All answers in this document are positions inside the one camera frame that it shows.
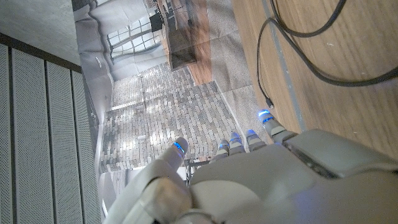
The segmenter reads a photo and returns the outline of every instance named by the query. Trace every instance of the floor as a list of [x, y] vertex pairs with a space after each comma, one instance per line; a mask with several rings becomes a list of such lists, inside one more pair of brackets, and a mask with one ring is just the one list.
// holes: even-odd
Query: floor
[[253, 129], [267, 141], [258, 121], [258, 106], [231, 0], [207, 0], [210, 26], [211, 72], [241, 131]]
[[[256, 83], [257, 38], [262, 23], [272, 15], [271, 6], [267, 0], [232, 2], [251, 82]], [[309, 32], [326, 22], [337, 2], [277, 4], [289, 27]], [[373, 78], [398, 64], [397, 11], [395, 0], [348, 1], [329, 30], [295, 41], [315, 65], [334, 77]], [[326, 84], [312, 75], [274, 27], [266, 27], [262, 36], [261, 79], [275, 104], [272, 113], [290, 130], [331, 131], [398, 159], [398, 79], [359, 88]], [[256, 85], [254, 92], [259, 105], [266, 107]]]

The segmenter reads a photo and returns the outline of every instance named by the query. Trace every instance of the blue led light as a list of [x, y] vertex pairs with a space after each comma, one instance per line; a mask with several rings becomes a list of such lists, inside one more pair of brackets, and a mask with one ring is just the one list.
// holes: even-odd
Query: blue led light
[[175, 143], [173, 143], [173, 144], [174, 144], [174, 146], [177, 147], [177, 149], [179, 149], [179, 150], [181, 150], [183, 153], [185, 153], [185, 151], [182, 149], [182, 147], [180, 146], [179, 143], [175, 142]]
[[268, 111], [268, 110], [263, 110], [263, 111], [260, 111], [260, 113], [259, 113], [259, 116], [261, 116], [261, 115], [263, 115], [263, 114], [267, 114], [267, 113], [269, 113], [269, 111]]
[[274, 119], [274, 117], [266, 118], [262, 122], [265, 123], [265, 122], [269, 121], [270, 119]]

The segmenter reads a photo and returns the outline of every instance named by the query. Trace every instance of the robotic hand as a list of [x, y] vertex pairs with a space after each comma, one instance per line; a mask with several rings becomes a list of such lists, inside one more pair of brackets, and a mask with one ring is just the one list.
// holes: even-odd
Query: robotic hand
[[275, 144], [246, 133], [222, 140], [189, 188], [176, 173], [188, 150], [178, 138], [142, 170], [105, 223], [398, 223], [398, 163], [321, 130], [296, 134], [270, 112], [260, 122]]

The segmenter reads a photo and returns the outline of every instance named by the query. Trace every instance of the wooden surface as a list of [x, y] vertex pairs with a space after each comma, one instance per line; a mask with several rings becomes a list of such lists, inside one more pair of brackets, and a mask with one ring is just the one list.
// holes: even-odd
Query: wooden surface
[[[261, 0], [232, 0], [239, 34], [260, 106], [256, 44], [266, 19]], [[321, 27], [338, 0], [277, 0], [284, 22], [293, 30]], [[398, 65], [398, 4], [396, 0], [347, 1], [338, 20], [326, 32], [309, 39], [295, 38], [308, 58], [334, 77], [363, 80]], [[305, 129], [319, 128], [361, 142], [398, 159], [398, 79], [374, 86], [347, 88], [320, 81], [278, 33], [294, 89], [289, 95], [270, 28], [261, 42], [263, 84], [274, 101], [272, 113], [287, 128], [300, 132], [292, 98], [297, 99]]]
[[[190, 39], [197, 59], [196, 63], [188, 65], [196, 85], [212, 81], [209, 20], [207, 5], [204, 0], [172, 0], [174, 8], [183, 6], [175, 11], [179, 29], [183, 29]], [[191, 13], [193, 27], [189, 27], [188, 20]]]

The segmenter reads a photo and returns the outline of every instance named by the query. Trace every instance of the brick floor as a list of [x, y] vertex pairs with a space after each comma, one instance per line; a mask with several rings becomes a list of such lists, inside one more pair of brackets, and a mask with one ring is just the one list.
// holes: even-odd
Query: brick floor
[[212, 156], [219, 141], [238, 130], [215, 82], [193, 86], [187, 68], [171, 72], [161, 64], [115, 82], [113, 91], [101, 153], [104, 170], [145, 166], [179, 136], [189, 142], [186, 158]]

